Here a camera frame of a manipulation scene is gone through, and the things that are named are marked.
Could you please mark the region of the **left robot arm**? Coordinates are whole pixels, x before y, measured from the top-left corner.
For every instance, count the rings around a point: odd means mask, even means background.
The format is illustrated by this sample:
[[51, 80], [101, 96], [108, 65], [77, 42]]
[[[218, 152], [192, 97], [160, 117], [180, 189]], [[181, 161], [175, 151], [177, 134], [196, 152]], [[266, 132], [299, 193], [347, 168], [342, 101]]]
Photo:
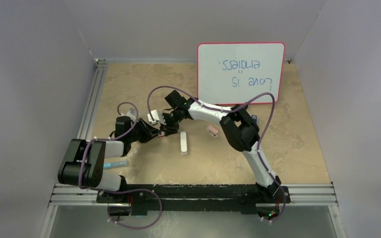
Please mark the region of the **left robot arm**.
[[116, 118], [115, 138], [72, 139], [58, 170], [58, 182], [85, 189], [109, 191], [116, 203], [124, 202], [128, 196], [126, 178], [104, 170], [106, 158], [124, 157], [134, 142], [146, 143], [158, 136], [160, 130], [138, 118], [129, 116]]

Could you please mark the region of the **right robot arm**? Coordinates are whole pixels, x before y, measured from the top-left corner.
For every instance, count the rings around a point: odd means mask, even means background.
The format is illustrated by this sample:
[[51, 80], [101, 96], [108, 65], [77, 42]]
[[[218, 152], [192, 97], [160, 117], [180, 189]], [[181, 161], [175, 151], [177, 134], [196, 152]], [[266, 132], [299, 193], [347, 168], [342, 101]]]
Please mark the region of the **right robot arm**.
[[265, 134], [246, 111], [244, 105], [222, 107], [206, 104], [193, 97], [186, 99], [174, 90], [165, 97], [173, 109], [163, 113], [160, 129], [166, 135], [176, 133], [179, 123], [184, 119], [203, 120], [220, 125], [229, 145], [246, 158], [263, 201], [285, 199], [285, 190], [280, 179], [273, 171], [261, 149], [261, 140]]

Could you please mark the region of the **light blue marker pen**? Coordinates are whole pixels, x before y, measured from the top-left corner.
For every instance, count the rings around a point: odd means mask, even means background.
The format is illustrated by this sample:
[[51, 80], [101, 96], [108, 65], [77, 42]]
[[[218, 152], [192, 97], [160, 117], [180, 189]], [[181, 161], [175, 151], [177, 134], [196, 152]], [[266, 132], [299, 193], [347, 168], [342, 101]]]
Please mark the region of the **light blue marker pen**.
[[103, 169], [112, 169], [112, 168], [127, 167], [128, 165], [129, 165], [128, 161], [110, 162], [110, 163], [105, 163], [103, 165]]

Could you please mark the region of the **pink white eraser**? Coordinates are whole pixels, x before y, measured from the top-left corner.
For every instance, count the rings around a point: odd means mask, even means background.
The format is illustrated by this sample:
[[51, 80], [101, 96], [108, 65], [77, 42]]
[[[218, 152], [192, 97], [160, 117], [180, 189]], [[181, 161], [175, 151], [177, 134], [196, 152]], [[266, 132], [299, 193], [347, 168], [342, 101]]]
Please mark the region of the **pink white eraser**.
[[208, 133], [213, 136], [213, 137], [217, 137], [218, 136], [218, 130], [216, 128], [214, 128], [213, 126], [209, 125], [206, 127], [206, 130], [208, 131]]

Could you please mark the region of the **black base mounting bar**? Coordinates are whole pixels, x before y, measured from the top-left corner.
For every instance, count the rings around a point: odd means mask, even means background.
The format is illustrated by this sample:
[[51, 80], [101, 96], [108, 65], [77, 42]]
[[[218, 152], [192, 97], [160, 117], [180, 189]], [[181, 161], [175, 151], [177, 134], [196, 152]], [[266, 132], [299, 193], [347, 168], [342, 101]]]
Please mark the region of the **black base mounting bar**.
[[99, 192], [97, 203], [125, 204], [132, 216], [149, 211], [240, 212], [275, 216], [282, 203], [290, 203], [288, 187], [272, 190], [256, 184], [129, 184], [126, 194]]

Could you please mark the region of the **pink framed whiteboard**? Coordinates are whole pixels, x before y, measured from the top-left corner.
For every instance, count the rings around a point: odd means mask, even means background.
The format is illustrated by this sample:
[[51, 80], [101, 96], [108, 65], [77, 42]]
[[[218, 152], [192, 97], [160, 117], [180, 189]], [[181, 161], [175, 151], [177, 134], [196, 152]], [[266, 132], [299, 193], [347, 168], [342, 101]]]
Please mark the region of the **pink framed whiteboard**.
[[197, 47], [197, 97], [209, 104], [277, 102], [286, 46], [283, 42], [201, 43]]

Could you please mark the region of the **left aluminium rail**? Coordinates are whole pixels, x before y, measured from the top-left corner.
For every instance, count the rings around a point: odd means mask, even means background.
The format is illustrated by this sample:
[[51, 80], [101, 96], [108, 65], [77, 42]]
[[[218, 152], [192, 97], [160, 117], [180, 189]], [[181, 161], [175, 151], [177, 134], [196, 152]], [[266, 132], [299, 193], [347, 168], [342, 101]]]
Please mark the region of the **left aluminium rail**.
[[108, 67], [109, 63], [105, 59], [97, 59], [91, 90], [85, 103], [85, 110], [77, 132], [77, 139], [90, 140], [92, 137]]

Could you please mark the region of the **aluminium rail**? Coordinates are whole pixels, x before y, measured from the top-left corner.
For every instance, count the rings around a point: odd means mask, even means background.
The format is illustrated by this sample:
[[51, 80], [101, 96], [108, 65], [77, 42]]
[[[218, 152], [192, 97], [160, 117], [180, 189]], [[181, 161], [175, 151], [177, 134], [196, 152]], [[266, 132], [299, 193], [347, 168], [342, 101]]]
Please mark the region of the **aluminium rail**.
[[270, 198], [254, 184], [130, 184], [130, 194], [107, 194], [91, 189], [56, 184], [51, 205], [132, 205], [160, 197], [164, 201], [235, 200], [274, 205], [277, 201], [290, 206], [331, 206], [337, 198], [332, 184], [283, 185], [285, 199]]
[[77, 132], [77, 139], [90, 140], [92, 137], [108, 67], [109, 63], [105, 59], [97, 59], [91, 90], [85, 103], [85, 110]]

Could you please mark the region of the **front aluminium rail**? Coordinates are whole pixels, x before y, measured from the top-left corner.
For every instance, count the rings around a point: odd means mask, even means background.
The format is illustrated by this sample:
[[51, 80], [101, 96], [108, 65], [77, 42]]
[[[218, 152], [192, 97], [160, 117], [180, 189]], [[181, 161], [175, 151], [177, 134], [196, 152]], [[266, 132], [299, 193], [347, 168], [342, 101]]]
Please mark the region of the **front aluminium rail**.
[[91, 189], [56, 184], [51, 205], [132, 205], [160, 197], [164, 201], [235, 200], [274, 205], [277, 201], [290, 206], [331, 206], [337, 198], [332, 184], [283, 185], [285, 199], [270, 198], [254, 184], [130, 184], [130, 194], [107, 194]]

